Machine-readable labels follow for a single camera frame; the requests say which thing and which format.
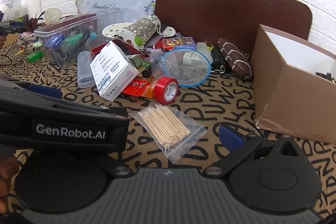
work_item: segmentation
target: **brown pouch with white stripes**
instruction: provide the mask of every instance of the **brown pouch with white stripes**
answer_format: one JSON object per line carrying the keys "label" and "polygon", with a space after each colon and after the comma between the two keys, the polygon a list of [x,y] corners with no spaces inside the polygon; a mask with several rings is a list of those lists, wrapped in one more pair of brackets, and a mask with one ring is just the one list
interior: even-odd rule
{"label": "brown pouch with white stripes", "polygon": [[250,80],[253,77],[253,70],[248,64],[241,51],[230,41],[220,38],[218,47],[231,69],[243,80]]}

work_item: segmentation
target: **brown headboard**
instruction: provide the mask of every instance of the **brown headboard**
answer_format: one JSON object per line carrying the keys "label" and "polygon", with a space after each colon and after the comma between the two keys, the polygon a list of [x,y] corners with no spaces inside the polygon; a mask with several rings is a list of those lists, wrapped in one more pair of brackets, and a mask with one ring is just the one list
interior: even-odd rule
{"label": "brown headboard", "polygon": [[157,0],[155,14],[196,42],[224,37],[250,54],[259,24],[307,39],[312,20],[297,0]]}

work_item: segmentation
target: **clear plastic zip bag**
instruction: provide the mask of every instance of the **clear plastic zip bag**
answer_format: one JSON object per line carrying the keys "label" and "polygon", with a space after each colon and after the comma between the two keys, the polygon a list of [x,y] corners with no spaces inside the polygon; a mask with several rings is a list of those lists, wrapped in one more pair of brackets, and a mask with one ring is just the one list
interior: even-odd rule
{"label": "clear plastic zip bag", "polygon": [[206,133],[206,129],[194,119],[173,107],[158,103],[132,112],[136,119],[151,135],[167,159],[175,164]]}

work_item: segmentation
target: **patterned carpet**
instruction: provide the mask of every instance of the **patterned carpet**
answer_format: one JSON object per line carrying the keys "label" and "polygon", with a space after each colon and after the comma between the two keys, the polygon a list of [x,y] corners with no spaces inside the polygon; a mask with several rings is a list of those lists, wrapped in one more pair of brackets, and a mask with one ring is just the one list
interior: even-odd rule
{"label": "patterned carpet", "polygon": [[[16,49],[10,49],[8,55],[13,63],[6,67],[0,66],[0,76],[60,88],[64,100],[83,104],[123,106],[128,112],[132,112],[139,111],[151,103],[147,98],[123,94],[111,103],[99,97],[96,87],[87,89],[77,87],[76,65],[59,68],[45,57],[31,64],[26,62],[25,54],[15,55],[16,52]],[[227,155],[228,151],[218,139],[221,123],[229,124],[243,134],[255,132],[265,139],[278,138],[277,134],[256,129],[253,83],[242,81],[232,74],[212,73],[200,86],[180,88],[171,106],[194,118],[207,129],[204,138],[181,158],[177,165],[205,168]],[[320,175],[322,192],[320,200],[315,205],[315,211],[326,217],[336,211],[336,146],[301,139],[297,139],[297,142]],[[30,149],[17,151],[16,156],[21,165],[25,163],[30,153]],[[153,168],[172,166],[150,135],[134,119],[130,123],[126,151],[112,153],[111,156],[122,160],[133,170],[141,166]],[[21,210],[14,190],[11,191],[9,203],[11,211]]]}

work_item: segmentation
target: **white product box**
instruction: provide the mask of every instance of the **white product box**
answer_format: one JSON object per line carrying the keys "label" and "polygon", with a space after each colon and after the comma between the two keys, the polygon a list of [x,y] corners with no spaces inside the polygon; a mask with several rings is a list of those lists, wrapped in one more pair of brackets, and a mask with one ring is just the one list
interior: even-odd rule
{"label": "white product box", "polygon": [[112,41],[94,58],[90,67],[99,95],[111,102],[138,74],[138,70]]}

